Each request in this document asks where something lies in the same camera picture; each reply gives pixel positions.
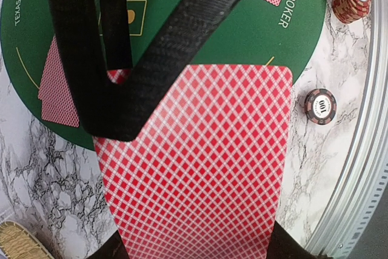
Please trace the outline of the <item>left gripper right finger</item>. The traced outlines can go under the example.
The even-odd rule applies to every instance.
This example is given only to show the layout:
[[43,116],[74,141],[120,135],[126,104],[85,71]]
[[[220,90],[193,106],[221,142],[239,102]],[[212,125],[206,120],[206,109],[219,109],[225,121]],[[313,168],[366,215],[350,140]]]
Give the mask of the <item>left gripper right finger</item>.
[[299,245],[289,233],[276,221],[268,246],[268,259],[318,259],[327,255],[312,255]]

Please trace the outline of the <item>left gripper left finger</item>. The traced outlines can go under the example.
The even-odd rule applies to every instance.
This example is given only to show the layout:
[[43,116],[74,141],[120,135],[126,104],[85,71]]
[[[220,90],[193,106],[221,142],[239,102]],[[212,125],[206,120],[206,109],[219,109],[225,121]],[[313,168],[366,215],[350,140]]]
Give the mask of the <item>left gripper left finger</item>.
[[87,259],[126,259],[126,249],[116,231],[95,253]]

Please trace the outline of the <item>black poker chip stack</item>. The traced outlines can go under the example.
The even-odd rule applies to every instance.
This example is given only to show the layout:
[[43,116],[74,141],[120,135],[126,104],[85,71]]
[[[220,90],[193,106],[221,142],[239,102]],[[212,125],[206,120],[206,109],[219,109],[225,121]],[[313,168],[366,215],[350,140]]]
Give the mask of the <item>black poker chip stack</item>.
[[307,118],[318,125],[330,123],[336,115],[337,103],[334,95],[327,89],[311,90],[304,102]]

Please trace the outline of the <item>red playing card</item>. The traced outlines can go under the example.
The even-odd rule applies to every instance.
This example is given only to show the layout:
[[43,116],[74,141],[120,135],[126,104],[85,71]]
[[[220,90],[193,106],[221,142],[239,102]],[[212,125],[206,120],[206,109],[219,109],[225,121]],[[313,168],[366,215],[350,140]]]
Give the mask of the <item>red playing card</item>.
[[281,193],[293,76],[187,66],[131,142],[95,138],[130,258],[265,258]]

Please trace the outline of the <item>red poker chip stack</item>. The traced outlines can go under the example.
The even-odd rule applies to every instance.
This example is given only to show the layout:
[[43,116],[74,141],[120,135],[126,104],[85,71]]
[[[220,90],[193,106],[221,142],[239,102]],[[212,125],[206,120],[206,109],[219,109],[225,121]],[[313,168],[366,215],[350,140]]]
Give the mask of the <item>red poker chip stack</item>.
[[350,24],[369,15],[372,0],[333,0],[334,15],[343,23]]

